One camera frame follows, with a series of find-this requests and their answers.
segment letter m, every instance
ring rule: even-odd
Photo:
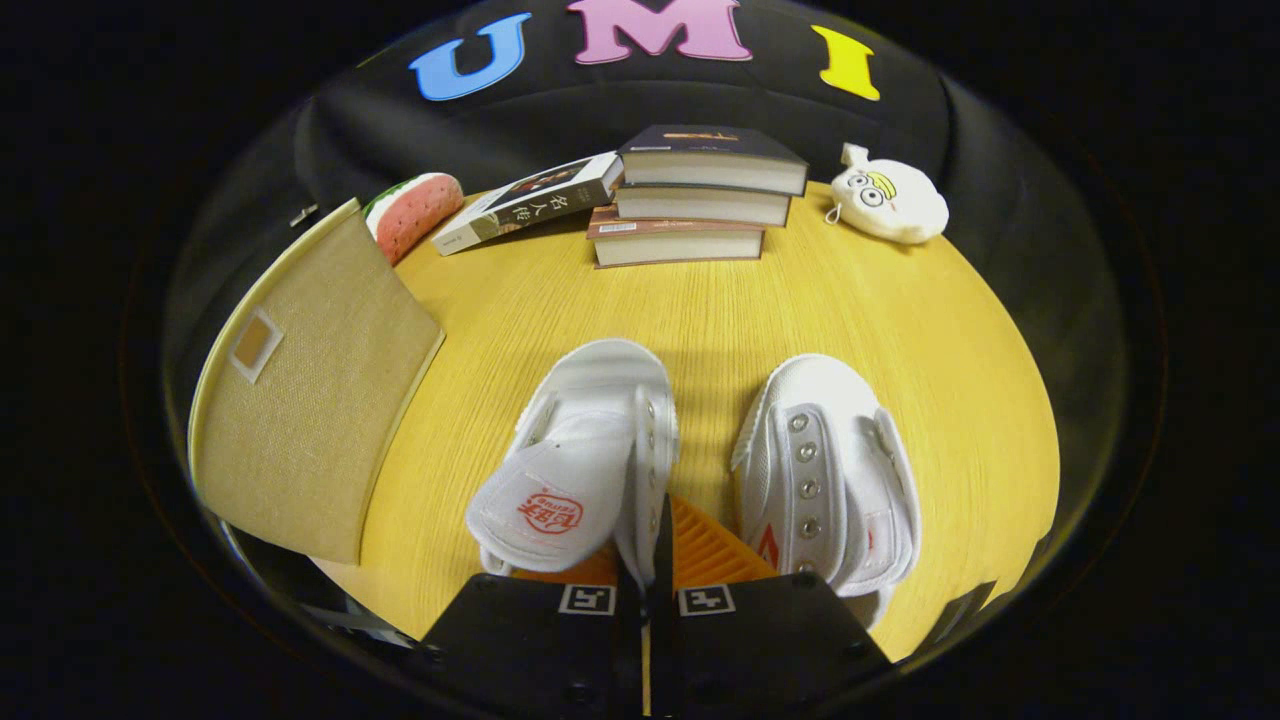
[[[618,31],[645,53],[660,55],[680,28],[685,28],[685,41],[676,46],[681,55],[750,60],[751,51],[737,40],[733,8],[737,0],[671,0],[655,13],[635,0],[579,0],[568,5],[570,10],[582,14],[586,36],[586,47],[576,59],[594,65],[628,58],[631,49],[618,44]]]

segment stack of books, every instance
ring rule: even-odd
[[[600,266],[759,258],[783,227],[809,164],[764,133],[653,126],[618,151],[623,183],[588,229]]]

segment shoe logo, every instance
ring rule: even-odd
[[[516,509],[529,527],[549,536],[567,533],[582,521],[582,506],[567,497],[535,492]]]
[[[773,525],[764,527],[764,537],[760,538],[760,547],[755,548],[755,553],[768,561],[774,570],[778,569],[778,541],[773,539]]]

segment blue letter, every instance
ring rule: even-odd
[[[509,76],[525,59],[525,38],[520,32],[520,23],[531,17],[530,13],[520,13],[477,29],[476,35],[489,36],[493,61],[471,74],[460,76],[453,61],[453,49],[462,45],[461,40],[451,40],[410,63],[408,68],[417,72],[419,92],[428,100],[453,100]]]

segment book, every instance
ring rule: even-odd
[[[673,260],[759,258],[764,228],[707,220],[625,220],[616,205],[596,208],[586,228],[600,268]]]
[[[431,236],[440,255],[452,255],[543,220],[608,205],[622,160],[602,152],[504,184],[460,210]]]
[[[618,217],[723,220],[756,225],[785,225],[791,196],[724,187],[630,184],[614,193]]]
[[[809,163],[750,128],[650,126],[618,151],[627,184],[709,184],[804,195]]]

